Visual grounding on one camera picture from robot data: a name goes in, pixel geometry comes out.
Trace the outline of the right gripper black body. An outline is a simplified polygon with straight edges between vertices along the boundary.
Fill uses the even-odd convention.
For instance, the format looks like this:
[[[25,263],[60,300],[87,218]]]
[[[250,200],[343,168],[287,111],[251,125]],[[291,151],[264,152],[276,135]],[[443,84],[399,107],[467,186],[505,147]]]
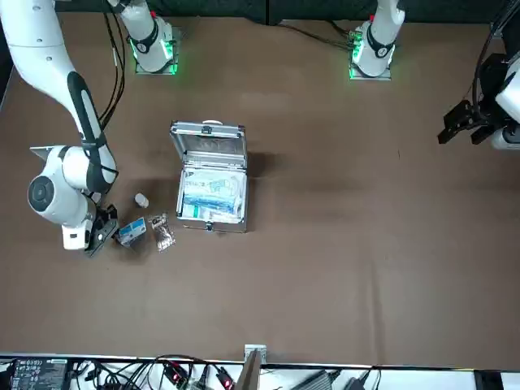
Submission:
[[[87,248],[89,246],[92,230],[102,229],[105,223],[104,211],[98,207],[90,197],[86,197],[87,201],[87,214],[84,218],[84,253],[87,254]]]

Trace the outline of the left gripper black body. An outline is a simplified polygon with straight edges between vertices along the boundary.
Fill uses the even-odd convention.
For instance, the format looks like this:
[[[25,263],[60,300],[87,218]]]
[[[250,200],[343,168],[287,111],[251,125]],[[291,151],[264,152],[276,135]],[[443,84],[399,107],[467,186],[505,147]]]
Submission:
[[[496,102],[496,95],[501,91],[507,69],[506,55],[500,53],[490,54],[480,68],[472,105],[481,129],[495,130],[505,121],[506,114]]]

